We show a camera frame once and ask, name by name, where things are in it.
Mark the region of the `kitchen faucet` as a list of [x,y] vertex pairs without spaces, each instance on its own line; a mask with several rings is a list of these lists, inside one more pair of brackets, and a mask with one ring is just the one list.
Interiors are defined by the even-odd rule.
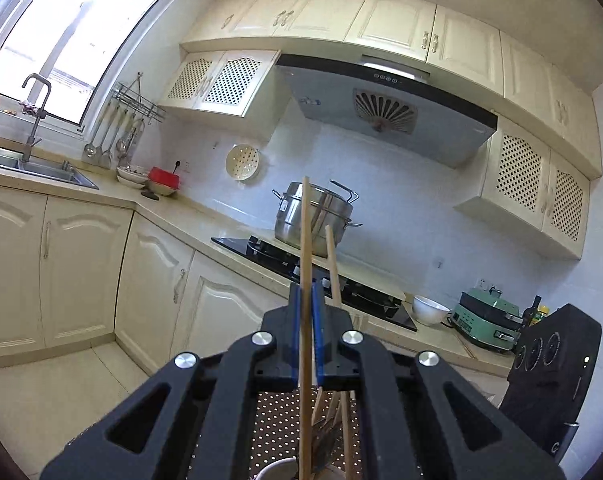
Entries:
[[26,103],[22,106],[24,110],[30,110],[30,115],[34,118],[31,132],[27,138],[26,143],[24,144],[24,150],[22,151],[23,162],[28,162],[32,155],[33,148],[36,146],[36,144],[40,142],[40,139],[36,137],[36,133],[38,132],[40,121],[44,119],[47,115],[45,107],[52,92],[51,81],[49,81],[47,78],[45,78],[39,73],[32,73],[28,75],[22,83],[21,87],[24,88],[31,79],[34,79],[39,84],[42,84],[42,86],[45,88],[45,96],[40,106],[35,106],[33,103]]

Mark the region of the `brown polka dot tablecloth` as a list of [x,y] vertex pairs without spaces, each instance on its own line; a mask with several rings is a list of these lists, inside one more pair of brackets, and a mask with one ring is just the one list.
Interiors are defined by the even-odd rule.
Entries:
[[[351,465],[355,468],[356,479],[373,479],[369,474],[364,474],[363,467],[363,415],[359,414],[356,400],[350,401],[352,411],[352,428],[355,435],[355,443],[352,444]],[[292,458],[292,466],[295,466],[295,457],[298,444],[299,408],[298,391],[292,393],[260,393],[258,396],[257,412],[252,427],[250,448],[248,453],[248,466],[239,479],[257,479],[258,474],[273,465],[278,460]],[[336,451],[331,455],[329,465],[335,465],[336,472],[345,473],[346,455],[343,441],[341,441],[341,430],[337,439]],[[187,479],[221,479],[217,472],[207,474],[194,474],[190,471]]]

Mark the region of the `pink utensil cup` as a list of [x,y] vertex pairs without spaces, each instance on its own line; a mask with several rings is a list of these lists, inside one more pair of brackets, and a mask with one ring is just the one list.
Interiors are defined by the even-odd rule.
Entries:
[[[256,480],[290,480],[296,477],[298,464],[295,457],[282,458],[261,469]],[[333,465],[329,465],[315,475],[318,480],[345,480],[344,471]]]

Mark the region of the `white bowl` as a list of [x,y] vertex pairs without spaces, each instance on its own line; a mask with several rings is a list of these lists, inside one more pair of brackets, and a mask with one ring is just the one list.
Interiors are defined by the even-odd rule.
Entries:
[[443,322],[450,314],[450,309],[429,298],[414,295],[412,300],[412,316],[416,322],[433,326]]

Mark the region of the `green electric cooker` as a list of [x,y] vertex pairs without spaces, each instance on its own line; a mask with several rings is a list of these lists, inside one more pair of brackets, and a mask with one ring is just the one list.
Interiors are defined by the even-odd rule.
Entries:
[[499,352],[511,351],[523,318],[519,307],[479,288],[462,292],[449,321],[474,344]]

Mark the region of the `dark oil bottle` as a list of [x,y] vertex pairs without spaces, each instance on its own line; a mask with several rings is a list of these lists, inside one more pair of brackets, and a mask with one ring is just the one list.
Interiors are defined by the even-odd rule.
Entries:
[[541,302],[541,297],[536,296],[535,299],[533,300],[533,304],[523,312],[522,328],[526,328],[526,327],[530,326],[531,322],[533,322],[533,318],[535,317],[535,315],[538,311],[540,302]]

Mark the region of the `lower cream cabinets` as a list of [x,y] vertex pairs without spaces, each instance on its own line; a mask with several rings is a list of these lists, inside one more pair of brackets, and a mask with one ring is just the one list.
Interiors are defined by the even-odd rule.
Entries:
[[151,372],[284,302],[134,211],[0,186],[0,358],[110,335]]

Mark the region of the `cream cabinets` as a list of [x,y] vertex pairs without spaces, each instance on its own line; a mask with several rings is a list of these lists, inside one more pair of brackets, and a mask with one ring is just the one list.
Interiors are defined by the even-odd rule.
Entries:
[[134,211],[0,186],[0,358],[110,335],[151,372],[284,302]]
[[459,211],[581,257],[603,172],[593,99],[505,32],[423,0],[214,0],[182,48],[164,107],[266,140],[295,102],[460,169]]

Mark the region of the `stainless steel steamer pot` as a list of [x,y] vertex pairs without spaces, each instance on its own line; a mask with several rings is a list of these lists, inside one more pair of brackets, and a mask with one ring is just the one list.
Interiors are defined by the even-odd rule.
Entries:
[[[360,194],[336,180],[331,180],[331,183],[347,192],[348,197],[344,198],[329,188],[322,188],[316,184],[310,185],[312,252],[322,258],[327,257],[326,226],[332,228],[334,246],[339,244],[348,226],[352,228],[361,226],[360,222],[351,220],[353,204],[359,200]],[[275,238],[289,246],[300,248],[303,184],[299,181],[290,182],[284,193],[279,193],[277,190],[272,190],[272,193],[280,202],[274,224]]]

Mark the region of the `red container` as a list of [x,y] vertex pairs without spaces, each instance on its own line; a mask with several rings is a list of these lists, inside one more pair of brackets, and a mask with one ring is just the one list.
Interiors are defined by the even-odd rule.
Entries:
[[159,196],[171,196],[179,186],[180,178],[174,172],[154,166],[148,173],[147,187]]

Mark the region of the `round white strainer plate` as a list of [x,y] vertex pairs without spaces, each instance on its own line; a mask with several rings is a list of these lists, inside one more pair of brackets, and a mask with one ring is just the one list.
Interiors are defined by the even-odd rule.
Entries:
[[237,182],[244,182],[258,174],[260,153],[248,144],[235,144],[225,159],[226,173]]

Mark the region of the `upper cream cabinets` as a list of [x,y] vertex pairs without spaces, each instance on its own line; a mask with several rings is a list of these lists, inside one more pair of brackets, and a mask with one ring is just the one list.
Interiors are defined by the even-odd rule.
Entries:
[[460,169],[459,211],[581,257],[603,172],[593,99],[505,32],[423,0],[214,0],[182,48],[164,107],[266,140],[295,102]]

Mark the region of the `range hood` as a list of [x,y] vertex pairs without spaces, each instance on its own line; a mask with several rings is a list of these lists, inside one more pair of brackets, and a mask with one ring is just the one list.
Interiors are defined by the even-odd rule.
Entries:
[[276,63],[307,118],[356,131],[457,168],[498,129],[498,117],[427,82],[329,58]]

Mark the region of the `hanging utensil rack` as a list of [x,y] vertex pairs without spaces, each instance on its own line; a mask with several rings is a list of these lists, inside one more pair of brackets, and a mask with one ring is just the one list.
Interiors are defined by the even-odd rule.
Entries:
[[164,121],[167,112],[144,96],[142,78],[138,72],[130,84],[111,87],[83,148],[84,162],[107,170],[129,166],[146,127]]

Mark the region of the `window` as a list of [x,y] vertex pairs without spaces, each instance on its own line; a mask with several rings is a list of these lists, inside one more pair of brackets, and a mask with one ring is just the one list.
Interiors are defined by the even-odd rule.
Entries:
[[79,125],[108,66],[157,0],[32,0],[0,41],[0,96]]

